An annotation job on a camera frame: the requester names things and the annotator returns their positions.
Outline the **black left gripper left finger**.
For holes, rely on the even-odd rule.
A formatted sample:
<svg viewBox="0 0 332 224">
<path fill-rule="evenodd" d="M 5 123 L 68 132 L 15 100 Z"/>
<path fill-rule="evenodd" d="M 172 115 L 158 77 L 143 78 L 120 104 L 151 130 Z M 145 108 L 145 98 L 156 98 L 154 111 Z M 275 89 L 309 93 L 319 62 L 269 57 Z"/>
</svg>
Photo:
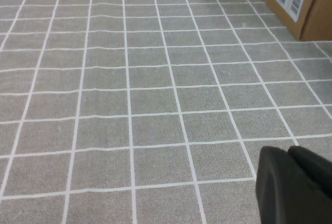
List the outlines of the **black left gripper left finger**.
<svg viewBox="0 0 332 224">
<path fill-rule="evenodd" d="M 331 223 L 331 199 L 288 150 L 260 150 L 255 190 L 261 223 Z"/>
</svg>

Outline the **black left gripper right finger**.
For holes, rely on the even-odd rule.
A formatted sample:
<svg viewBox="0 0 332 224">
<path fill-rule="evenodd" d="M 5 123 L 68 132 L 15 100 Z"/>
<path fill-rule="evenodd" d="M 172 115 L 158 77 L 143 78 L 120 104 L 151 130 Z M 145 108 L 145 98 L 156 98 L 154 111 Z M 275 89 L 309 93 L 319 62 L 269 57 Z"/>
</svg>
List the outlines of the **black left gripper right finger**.
<svg viewBox="0 0 332 224">
<path fill-rule="evenodd" d="M 320 190 L 331 199 L 331 161 L 302 147 L 291 146 L 288 154 Z"/>
</svg>

